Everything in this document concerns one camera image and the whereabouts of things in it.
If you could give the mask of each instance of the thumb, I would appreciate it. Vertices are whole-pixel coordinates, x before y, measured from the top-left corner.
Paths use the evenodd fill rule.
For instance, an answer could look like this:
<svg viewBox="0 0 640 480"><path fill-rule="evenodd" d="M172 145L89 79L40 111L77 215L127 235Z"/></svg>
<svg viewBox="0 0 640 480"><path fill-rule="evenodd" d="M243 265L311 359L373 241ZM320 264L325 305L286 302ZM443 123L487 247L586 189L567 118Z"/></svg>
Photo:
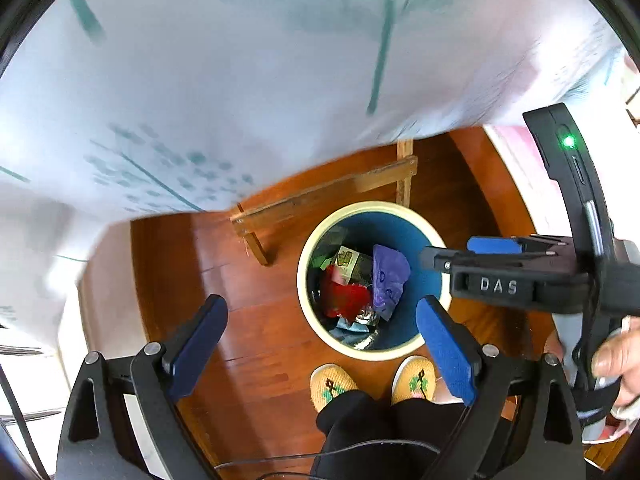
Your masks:
<svg viewBox="0 0 640 480"><path fill-rule="evenodd" d="M605 342L593 355L594 377L617 377L640 367L640 331L634 330Z"/></svg>

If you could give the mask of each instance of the human hand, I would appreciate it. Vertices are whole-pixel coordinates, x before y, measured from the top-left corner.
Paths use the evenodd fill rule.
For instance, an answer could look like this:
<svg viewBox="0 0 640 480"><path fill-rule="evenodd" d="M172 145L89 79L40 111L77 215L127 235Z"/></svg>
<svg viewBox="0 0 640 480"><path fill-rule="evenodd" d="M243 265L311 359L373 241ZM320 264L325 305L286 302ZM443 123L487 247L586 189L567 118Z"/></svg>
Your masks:
<svg viewBox="0 0 640 480"><path fill-rule="evenodd" d="M554 331L545 343L545 352L561 360L564 349ZM605 341L593 356L591 373L594 377L622 376L620 393L614 406L627 406L640 396L640 318L632 317L628 332Z"/></svg>

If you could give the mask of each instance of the green led light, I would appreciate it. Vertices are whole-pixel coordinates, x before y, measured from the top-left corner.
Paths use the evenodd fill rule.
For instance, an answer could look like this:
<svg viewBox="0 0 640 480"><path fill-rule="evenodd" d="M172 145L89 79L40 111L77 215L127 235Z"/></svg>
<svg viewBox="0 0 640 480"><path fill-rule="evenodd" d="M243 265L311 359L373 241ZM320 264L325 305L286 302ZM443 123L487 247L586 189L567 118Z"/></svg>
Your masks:
<svg viewBox="0 0 640 480"><path fill-rule="evenodd" d="M562 145L566 148L575 148L575 137L567 135L564 139L562 139Z"/></svg>

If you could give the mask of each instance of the purple plastic bag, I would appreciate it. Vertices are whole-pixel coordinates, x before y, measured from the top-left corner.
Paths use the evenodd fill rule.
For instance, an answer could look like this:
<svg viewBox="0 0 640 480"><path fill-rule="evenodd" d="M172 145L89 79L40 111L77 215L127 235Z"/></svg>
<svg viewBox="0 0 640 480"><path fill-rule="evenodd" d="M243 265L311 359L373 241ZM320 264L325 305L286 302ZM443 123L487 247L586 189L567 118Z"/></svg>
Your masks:
<svg viewBox="0 0 640 480"><path fill-rule="evenodd" d="M404 254L382 245L373 246L373 310L382 319L391 319L410 275L411 267Z"/></svg>

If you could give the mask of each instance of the metal screw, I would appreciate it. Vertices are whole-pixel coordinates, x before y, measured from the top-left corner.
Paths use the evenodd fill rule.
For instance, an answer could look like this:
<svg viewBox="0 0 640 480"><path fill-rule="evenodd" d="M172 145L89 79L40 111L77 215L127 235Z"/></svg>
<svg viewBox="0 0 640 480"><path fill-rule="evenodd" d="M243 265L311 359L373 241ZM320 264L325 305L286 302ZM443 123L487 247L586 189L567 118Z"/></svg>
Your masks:
<svg viewBox="0 0 640 480"><path fill-rule="evenodd" d="M482 353L487 357L498 357L500 351L496 345L484 345L482 347Z"/></svg>
<svg viewBox="0 0 640 480"><path fill-rule="evenodd" d="M145 345L145 354L146 355L156 355L160 349L162 347L160 346L160 343L157 343L155 341L151 342L151 343L147 343Z"/></svg>
<svg viewBox="0 0 640 480"><path fill-rule="evenodd" d="M89 352L84 358L84 362L88 365L94 364L100 358L100 354L98 352Z"/></svg>
<svg viewBox="0 0 640 480"><path fill-rule="evenodd" d="M545 363L551 366L556 366L560 361L553 354L545 354Z"/></svg>

